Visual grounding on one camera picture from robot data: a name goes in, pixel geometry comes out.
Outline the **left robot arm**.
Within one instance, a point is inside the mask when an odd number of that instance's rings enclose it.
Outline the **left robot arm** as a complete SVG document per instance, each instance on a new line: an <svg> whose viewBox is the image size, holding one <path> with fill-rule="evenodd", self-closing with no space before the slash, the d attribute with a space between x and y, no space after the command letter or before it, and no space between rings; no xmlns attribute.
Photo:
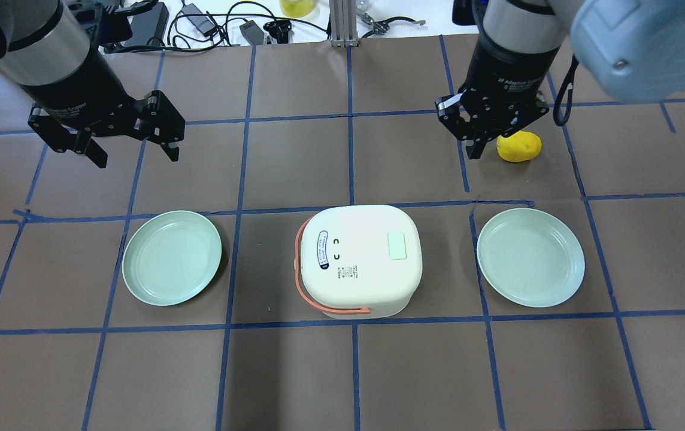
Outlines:
<svg viewBox="0 0 685 431"><path fill-rule="evenodd" d="M179 158L186 121L160 90L134 99L99 49L132 36L129 7L97 1L0 1L0 71L33 100L28 125L56 153L85 156L104 168L96 139L128 136Z"/></svg>

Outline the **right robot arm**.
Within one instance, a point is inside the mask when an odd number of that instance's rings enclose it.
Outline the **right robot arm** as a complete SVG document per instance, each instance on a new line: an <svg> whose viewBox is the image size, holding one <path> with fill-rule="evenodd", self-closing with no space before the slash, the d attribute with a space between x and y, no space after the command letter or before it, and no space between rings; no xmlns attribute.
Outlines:
<svg viewBox="0 0 685 431"><path fill-rule="evenodd" d="M475 25L477 42L465 81L435 108L469 159L550 111L563 126L580 66L619 102L685 91L685 1L455 1L452 20ZM565 40L572 60L550 109L540 86Z"/></svg>

